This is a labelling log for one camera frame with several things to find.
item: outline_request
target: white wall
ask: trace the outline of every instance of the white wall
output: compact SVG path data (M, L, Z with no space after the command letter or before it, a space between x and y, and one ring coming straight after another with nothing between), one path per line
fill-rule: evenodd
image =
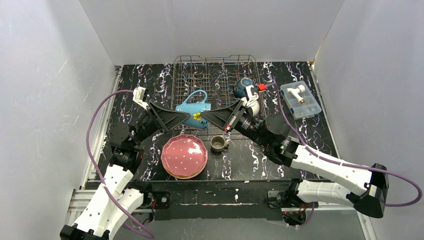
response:
M180 55L313 61L344 0L80 0L115 65Z
M59 239L114 70L78 0L0 1L1 239Z
M341 156L375 162L424 187L424 2L346 0L315 70ZM388 203L416 190L390 177ZM381 240L424 236L424 201L385 210L372 225Z

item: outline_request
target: gray cup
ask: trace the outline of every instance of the gray cup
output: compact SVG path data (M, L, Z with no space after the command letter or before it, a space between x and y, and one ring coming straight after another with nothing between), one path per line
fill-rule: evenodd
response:
M210 148L216 153L222 152L224 149L228 148L228 145L228 142L223 136L214 136L210 140Z

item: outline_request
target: metal rack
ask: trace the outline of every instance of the metal rack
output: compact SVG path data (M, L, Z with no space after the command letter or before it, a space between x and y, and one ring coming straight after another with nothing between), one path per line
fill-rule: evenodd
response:
M233 95L234 84L244 77L252 79L257 84L262 83L256 59L251 55L178 56L174 61L171 106L175 109L190 93L204 90L207 93L207 102L211 104L212 109L228 107L237 101ZM204 97L202 94L195 95L189 103L200 102ZM263 93L259 94L259 104L260 111L257 119L263 120L266 117ZM180 133L210 136L222 135L223 131L212 124L207 130L179 125L175 128L174 134ZM240 135L240 133L234 130L231 135Z

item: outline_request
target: gray floor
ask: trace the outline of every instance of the gray floor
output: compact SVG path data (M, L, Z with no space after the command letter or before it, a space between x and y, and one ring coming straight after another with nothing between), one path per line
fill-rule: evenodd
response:
M365 240L354 210L315 211L312 221L299 230L283 223L265 219L198 218L155 221L149 227L156 240ZM121 227L114 239L142 237Z

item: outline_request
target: blue mug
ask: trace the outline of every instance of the blue mug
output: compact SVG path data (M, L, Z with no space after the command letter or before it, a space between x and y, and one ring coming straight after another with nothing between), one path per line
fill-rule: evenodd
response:
M204 99L197 103L188 103L189 99L196 93L203 93ZM184 100L181 105L177 105L175 110L178 112L185 112L190 114L190 118L183 121L182 124L196 128L196 129L208 129L209 121L200 116L200 112L211 110L211 104L206 103L208 94L203 90L196 90L192 94L188 95L187 99Z

